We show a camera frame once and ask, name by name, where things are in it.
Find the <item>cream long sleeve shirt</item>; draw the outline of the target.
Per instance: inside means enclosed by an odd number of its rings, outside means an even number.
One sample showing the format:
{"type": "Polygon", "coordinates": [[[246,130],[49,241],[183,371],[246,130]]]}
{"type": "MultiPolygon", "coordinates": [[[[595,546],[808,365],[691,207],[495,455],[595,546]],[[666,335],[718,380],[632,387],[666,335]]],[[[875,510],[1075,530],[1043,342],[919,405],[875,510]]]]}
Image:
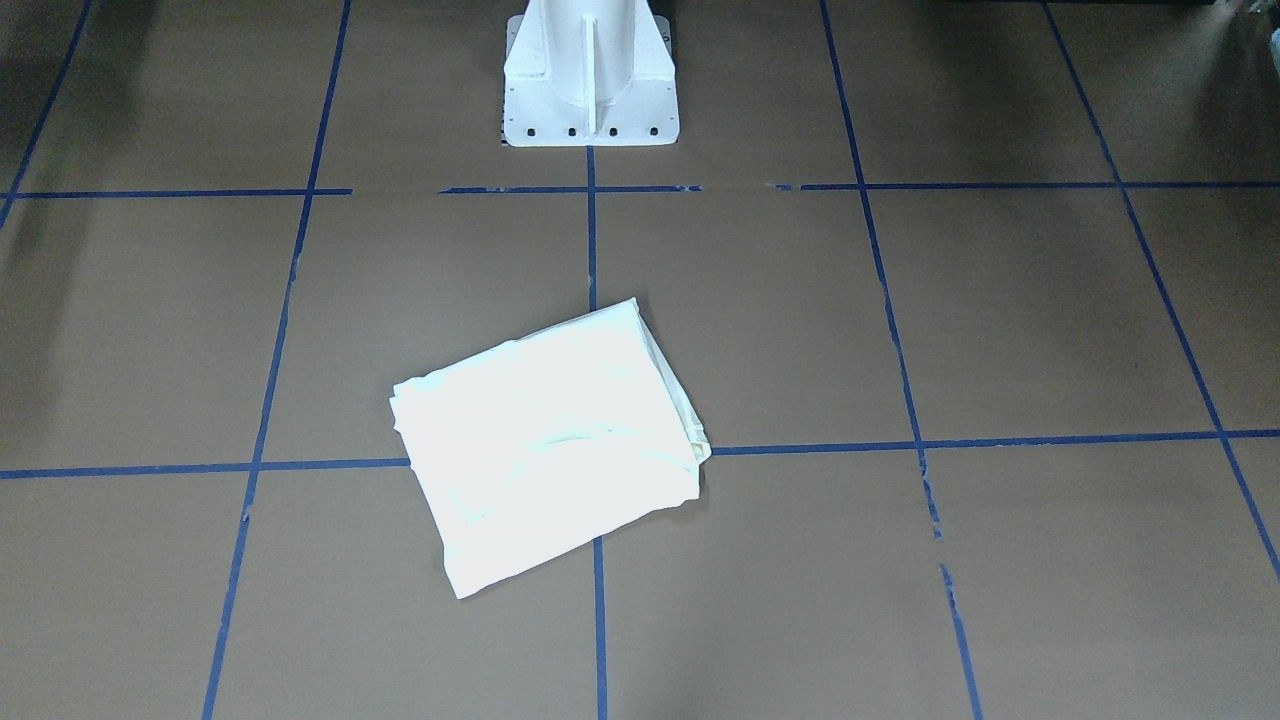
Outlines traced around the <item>cream long sleeve shirt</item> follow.
{"type": "Polygon", "coordinates": [[[636,299],[403,380],[389,405],[461,600],[698,498],[712,454],[636,299]]]}

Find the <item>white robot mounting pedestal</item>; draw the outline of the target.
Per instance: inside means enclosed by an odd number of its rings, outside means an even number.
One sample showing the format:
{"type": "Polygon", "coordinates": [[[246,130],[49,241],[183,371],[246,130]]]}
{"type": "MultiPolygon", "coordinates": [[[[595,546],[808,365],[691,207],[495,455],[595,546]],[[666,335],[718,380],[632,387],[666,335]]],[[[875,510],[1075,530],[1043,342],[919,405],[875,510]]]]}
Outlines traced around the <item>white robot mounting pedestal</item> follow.
{"type": "Polygon", "coordinates": [[[503,141],[517,149],[678,141],[669,20],[648,1],[530,1],[506,23],[503,141]]]}

